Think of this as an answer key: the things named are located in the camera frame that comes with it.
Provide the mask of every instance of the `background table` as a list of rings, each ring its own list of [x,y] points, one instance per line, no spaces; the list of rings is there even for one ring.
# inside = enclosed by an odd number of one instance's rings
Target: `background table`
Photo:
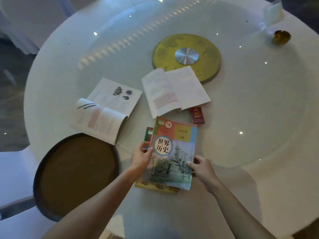
[[[211,40],[221,51],[217,77],[204,85],[196,154],[276,236],[292,234],[319,215],[319,37],[296,17],[264,29],[263,0],[99,0],[65,21],[31,68],[25,121],[38,161],[69,127],[75,102],[101,77],[143,90],[155,45],[175,33]],[[285,46],[270,43],[286,30]],[[165,115],[190,121],[187,111]],[[122,169],[154,120],[142,95],[124,126]],[[216,201],[194,178],[177,196],[132,188],[107,229],[128,238],[233,238]]]

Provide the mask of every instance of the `gold bowl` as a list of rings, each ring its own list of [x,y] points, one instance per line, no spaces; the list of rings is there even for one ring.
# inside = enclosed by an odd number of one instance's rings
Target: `gold bowl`
[[[278,30],[274,33],[272,42],[277,45],[286,44],[291,40],[291,35],[287,31]]]

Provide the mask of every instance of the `book cover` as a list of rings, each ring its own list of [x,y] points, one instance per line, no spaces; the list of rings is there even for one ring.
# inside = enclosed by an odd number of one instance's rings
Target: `book cover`
[[[181,189],[190,189],[196,143],[196,124],[185,124],[157,117],[151,147],[154,147],[151,162],[143,179]]]
[[[144,141],[150,142],[152,139],[154,128],[152,127],[147,127],[146,132],[145,132],[145,137]],[[161,185],[152,181],[145,181],[142,178],[138,178],[135,181],[135,187],[138,188],[145,188],[149,190],[156,190],[164,193],[169,193],[169,194],[176,194],[179,191],[179,188],[167,186],[167,185]]]

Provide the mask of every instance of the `person's left hand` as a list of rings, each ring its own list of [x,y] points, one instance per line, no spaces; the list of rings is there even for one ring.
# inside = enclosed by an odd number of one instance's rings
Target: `person's left hand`
[[[154,148],[149,148],[148,150],[144,149],[144,147],[148,147],[149,145],[149,142],[143,141],[133,151],[130,168],[136,171],[137,177],[142,175],[143,171],[150,163]]]

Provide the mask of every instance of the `person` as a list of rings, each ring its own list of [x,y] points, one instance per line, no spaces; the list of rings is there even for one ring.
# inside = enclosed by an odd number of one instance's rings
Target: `person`
[[[118,206],[149,164],[154,148],[142,142],[133,151],[130,167],[101,192],[68,213],[55,224],[43,239],[98,239]],[[210,161],[201,156],[189,162],[206,190],[211,193],[236,239],[275,239],[217,178]]]

